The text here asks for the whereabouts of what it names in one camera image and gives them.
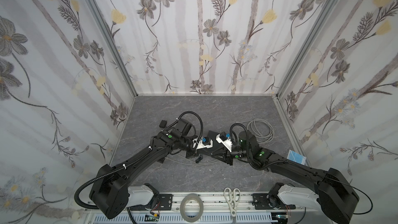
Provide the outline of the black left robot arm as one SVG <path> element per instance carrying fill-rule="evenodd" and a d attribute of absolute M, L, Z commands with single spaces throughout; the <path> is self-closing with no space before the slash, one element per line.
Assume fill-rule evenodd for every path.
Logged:
<path fill-rule="evenodd" d="M 188 136 L 192 124 L 183 119 L 187 114 L 198 119 L 198 135 Z M 132 197 L 128 193 L 131 183 L 152 164 L 170 155 L 173 150 L 191 151 L 196 148 L 193 139 L 201 139 L 203 130 L 203 121 L 197 113 L 183 112 L 173 123 L 153 136 L 146 148 L 114 167 L 108 164 L 101 167 L 95 178 L 76 190 L 75 202 L 84 209 L 99 209 L 108 219 L 115 218 L 127 208 L 129 198 Z"/>

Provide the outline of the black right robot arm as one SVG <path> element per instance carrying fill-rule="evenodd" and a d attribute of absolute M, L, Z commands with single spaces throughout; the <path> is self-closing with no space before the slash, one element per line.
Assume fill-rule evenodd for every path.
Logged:
<path fill-rule="evenodd" d="M 337 224 L 348 224 L 360 200 L 359 189 L 352 187 L 343 174 L 333 168 L 319 170 L 282 157 L 276 152 L 259 146 L 256 137 L 247 129 L 240 134 L 233 130 L 216 135 L 216 141 L 224 146 L 225 163 L 232 165 L 235 159 L 246 162 L 258 171 L 269 171 L 287 177 L 303 185 L 304 190 L 315 194 L 314 202 L 303 205 L 323 213 Z"/>

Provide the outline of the blue face mask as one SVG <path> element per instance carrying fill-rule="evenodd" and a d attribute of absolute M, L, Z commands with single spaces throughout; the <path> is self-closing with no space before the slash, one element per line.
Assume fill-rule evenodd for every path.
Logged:
<path fill-rule="evenodd" d="M 293 151 L 293 150 L 289 150 L 287 159 L 289 159 L 289 160 L 291 160 L 293 162 L 296 162 L 298 164 L 301 164 L 301 165 L 305 165 L 306 164 L 306 157 L 301 155 L 301 154 L 299 154 L 299 153 L 297 153 L 297 152 L 295 152 L 295 151 Z"/>

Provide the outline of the white handled scissors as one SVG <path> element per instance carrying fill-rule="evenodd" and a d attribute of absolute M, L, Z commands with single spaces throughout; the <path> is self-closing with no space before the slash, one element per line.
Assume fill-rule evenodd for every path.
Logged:
<path fill-rule="evenodd" d="M 227 187 L 224 189 L 223 195 L 229 206 L 231 216 L 235 218 L 237 216 L 237 206 L 241 198 L 240 190 L 238 188 L 231 189 Z"/>

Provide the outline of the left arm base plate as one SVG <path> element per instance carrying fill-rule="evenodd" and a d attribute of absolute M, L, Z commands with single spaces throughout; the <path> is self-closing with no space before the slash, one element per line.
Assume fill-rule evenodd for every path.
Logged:
<path fill-rule="evenodd" d="M 172 209 L 173 194 L 160 194 L 154 196 L 149 204 L 138 207 L 131 207 L 138 211 L 170 211 Z"/>

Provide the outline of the black power adapter with cable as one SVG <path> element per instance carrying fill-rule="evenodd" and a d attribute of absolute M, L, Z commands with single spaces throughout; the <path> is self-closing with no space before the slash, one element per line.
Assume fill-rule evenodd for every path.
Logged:
<path fill-rule="evenodd" d="M 169 127 L 169 125 L 168 125 L 168 121 L 167 120 L 161 120 L 161 122 L 160 122 L 160 124 L 159 124 L 159 127 L 161 128 L 161 129 L 167 129 L 168 127 Z"/>

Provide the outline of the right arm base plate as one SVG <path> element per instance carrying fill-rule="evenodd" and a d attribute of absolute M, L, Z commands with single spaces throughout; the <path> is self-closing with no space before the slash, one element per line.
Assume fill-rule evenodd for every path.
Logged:
<path fill-rule="evenodd" d="M 296 209 L 295 205 L 284 204 L 277 196 L 269 196 L 266 193 L 263 194 L 252 194 L 253 202 L 252 205 L 255 210 L 292 210 Z"/>

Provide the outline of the clear tape roll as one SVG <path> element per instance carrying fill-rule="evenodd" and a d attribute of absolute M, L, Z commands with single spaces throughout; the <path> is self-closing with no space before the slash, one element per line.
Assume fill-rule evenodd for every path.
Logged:
<path fill-rule="evenodd" d="M 203 216 L 204 203 L 198 194 L 189 194 L 182 199 L 179 210 L 184 221 L 195 223 Z"/>

